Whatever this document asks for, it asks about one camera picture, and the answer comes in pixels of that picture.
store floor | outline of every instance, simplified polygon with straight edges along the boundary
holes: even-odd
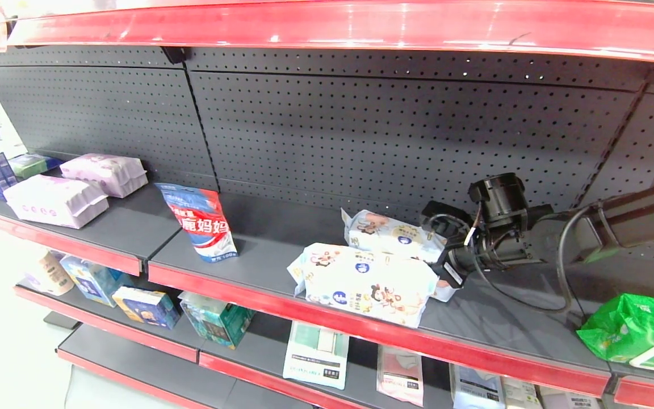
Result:
[[[0,407],[177,407],[80,368],[72,369],[69,362],[57,357],[55,348],[68,331],[45,324],[42,319],[49,311],[16,297],[11,289],[23,277],[16,262],[18,243],[19,239],[0,231]]]

lavender tissue box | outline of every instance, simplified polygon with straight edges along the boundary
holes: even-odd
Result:
[[[107,209],[102,189],[83,181],[37,174],[5,191],[21,220],[81,228]]]

pink package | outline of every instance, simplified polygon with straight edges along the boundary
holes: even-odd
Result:
[[[377,391],[423,407],[421,356],[403,349],[378,347]]]

red shelf trim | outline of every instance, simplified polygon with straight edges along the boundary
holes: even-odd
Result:
[[[97,262],[103,266],[126,272],[128,274],[140,275],[140,260],[135,256],[108,251],[81,241],[68,239],[67,237],[55,235],[39,228],[20,223],[7,218],[0,217],[0,230],[20,239],[34,241],[48,248],[73,254],[74,256]]]
[[[654,379],[626,376],[620,379],[615,402],[631,406],[654,407]]]
[[[519,356],[469,341],[436,336],[430,332],[325,308],[298,298],[272,295],[202,275],[179,272],[157,264],[149,264],[148,277],[150,282],[236,303],[281,318],[332,328],[377,344],[392,345],[439,360],[596,398],[602,396],[610,379],[608,372]]]
[[[84,360],[80,357],[77,357],[76,355],[70,354],[69,352],[62,351],[62,349],[57,350],[57,355],[63,360],[72,362],[73,364],[77,365],[80,368],[86,369],[90,372],[96,373],[97,375],[111,379],[112,381],[116,381],[126,386],[130,386],[130,388],[137,389],[138,391],[142,391],[142,393],[151,394],[156,398],[161,398],[165,401],[177,404],[177,406],[187,407],[188,409],[213,409],[213,407],[205,406],[204,404],[200,404],[198,402],[193,402],[190,399],[186,399],[176,394],[169,393],[168,391],[164,391],[163,389],[156,388],[155,386],[148,385],[147,383],[143,383],[134,378],[130,378],[129,376],[122,375],[121,373],[117,373],[114,370],[107,369],[96,363],[90,362],[88,360]]]
[[[319,407],[329,407],[330,409],[365,409],[360,404],[345,401],[330,394],[322,393],[322,391],[318,391],[317,389],[308,388],[307,386],[302,386],[284,378],[271,376],[259,370],[247,368],[203,351],[200,352],[198,365],[232,376],[233,378],[241,379],[242,381],[253,383],[257,386],[262,386],[262,388],[270,389],[276,393],[285,394],[302,402],[315,404]]]
[[[109,319],[105,319],[101,316],[92,314],[79,308],[75,308],[46,295],[27,290],[26,288],[14,287],[14,291],[16,295],[24,298],[25,300],[38,303],[39,305],[45,306],[52,311],[57,311],[60,314],[69,316],[72,319],[81,321],[85,324],[93,326],[94,328],[99,328],[119,337],[124,337],[125,339],[129,339],[130,341],[145,345],[146,347],[158,349],[158,351],[166,352],[166,354],[171,354],[175,357],[179,357],[190,362],[196,362],[198,351],[196,351],[194,348],[190,348],[182,344],[177,344],[173,341],[168,341],[166,339],[162,339],[161,337],[154,336],[153,334],[148,334],[147,332],[138,331],[138,329],[115,323]]]

green wipes package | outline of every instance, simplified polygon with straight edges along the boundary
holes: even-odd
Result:
[[[613,298],[577,335],[603,360],[654,370],[654,298],[633,294]]]

